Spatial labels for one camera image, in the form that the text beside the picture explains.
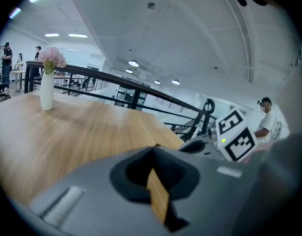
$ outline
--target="black cap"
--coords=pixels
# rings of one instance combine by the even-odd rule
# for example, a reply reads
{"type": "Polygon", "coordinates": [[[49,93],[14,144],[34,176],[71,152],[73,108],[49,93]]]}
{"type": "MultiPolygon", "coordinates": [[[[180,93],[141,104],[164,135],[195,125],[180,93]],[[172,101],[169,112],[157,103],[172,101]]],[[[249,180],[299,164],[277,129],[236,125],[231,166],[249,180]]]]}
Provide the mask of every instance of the black cap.
{"type": "Polygon", "coordinates": [[[268,97],[263,98],[261,100],[261,103],[263,103],[263,102],[269,102],[272,105],[271,100],[268,97]]]}

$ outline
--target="white ceiling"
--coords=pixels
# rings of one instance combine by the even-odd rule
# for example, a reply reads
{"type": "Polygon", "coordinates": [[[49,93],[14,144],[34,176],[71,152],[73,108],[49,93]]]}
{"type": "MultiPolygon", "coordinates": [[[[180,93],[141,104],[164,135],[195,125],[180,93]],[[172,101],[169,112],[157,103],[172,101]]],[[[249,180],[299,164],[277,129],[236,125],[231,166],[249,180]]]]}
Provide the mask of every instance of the white ceiling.
{"type": "Polygon", "coordinates": [[[221,98],[230,92],[276,95],[293,74],[301,40],[283,9],[247,2],[24,1],[13,24],[44,39],[56,32],[61,42],[95,44],[119,71],[136,59],[140,67],[133,75],[143,70],[148,81],[164,86],[174,87],[171,80],[178,79],[180,88],[221,98]],[[148,9],[148,2],[156,8],[148,9]],[[72,39],[69,33],[89,38],[72,39]]]}

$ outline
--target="person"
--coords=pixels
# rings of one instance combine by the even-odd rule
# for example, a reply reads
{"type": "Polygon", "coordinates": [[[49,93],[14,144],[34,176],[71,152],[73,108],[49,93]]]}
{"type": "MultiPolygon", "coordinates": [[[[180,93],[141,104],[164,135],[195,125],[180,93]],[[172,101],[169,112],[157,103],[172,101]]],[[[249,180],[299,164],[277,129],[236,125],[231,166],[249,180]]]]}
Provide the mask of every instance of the person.
{"type": "Polygon", "coordinates": [[[258,143],[266,143],[271,140],[272,129],[275,124],[275,113],[272,110],[272,102],[268,97],[262,99],[260,103],[262,111],[266,113],[255,132],[258,143]]]}
{"type": "MultiPolygon", "coordinates": [[[[34,59],[35,61],[38,61],[38,56],[39,56],[39,52],[41,51],[41,49],[42,48],[40,46],[36,47],[36,54],[35,54],[35,59],[34,59]]],[[[33,72],[34,72],[34,74],[33,74],[34,77],[41,76],[41,73],[39,73],[39,69],[34,69],[33,72]]]]}
{"type": "MultiPolygon", "coordinates": [[[[17,63],[14,66],[14,70],[15,71],[20,71],[20,70],[22,70],[22,67],[23,67],[23,57],[22,57],[22,53],[19,53],[19,57],[17,59],[17,63]]],[[[19,78],[19,74],[16,73],[14,75],[14,82],[15,83],[18,83],[18,78],[19,78]]]]}
{"type": "Polygon", "coordinates": [[[11,66],[12,66],[12,50],[10,48],[9,42],[6,42],[6,44],[3,47],[3,56],[1,57],[2,60],[2,83],[6,85],[7,88],[9,88],[9,76],[11,72],[11,66]]]}

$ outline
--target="bouquet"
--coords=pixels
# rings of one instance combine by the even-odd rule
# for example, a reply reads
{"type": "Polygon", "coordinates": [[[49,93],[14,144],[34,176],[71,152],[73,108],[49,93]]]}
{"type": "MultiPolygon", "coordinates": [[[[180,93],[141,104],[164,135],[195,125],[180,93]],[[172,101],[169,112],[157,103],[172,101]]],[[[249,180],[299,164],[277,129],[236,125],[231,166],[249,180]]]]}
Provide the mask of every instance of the bouquet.
{"type": "Polygon", "coordinates": [[[41,52],[38,56],[38,61],[43,62],[46,74],[52,74],[56,67],[66,66],[64,56],[55,47],[51,47],[48,50],[41,52]]]}

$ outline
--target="vase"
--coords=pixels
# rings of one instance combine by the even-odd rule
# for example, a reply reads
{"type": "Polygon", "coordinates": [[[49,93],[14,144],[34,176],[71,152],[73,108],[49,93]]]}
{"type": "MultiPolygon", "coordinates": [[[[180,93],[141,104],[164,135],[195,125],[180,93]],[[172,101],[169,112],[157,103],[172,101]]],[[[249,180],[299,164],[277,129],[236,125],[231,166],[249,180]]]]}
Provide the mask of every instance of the vase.
{"type": "Polygon", "coordinates": [[[54,73],[44,72],[41,82],[40,101],[43,110],[51,110],[54,101],[54,73]]]}

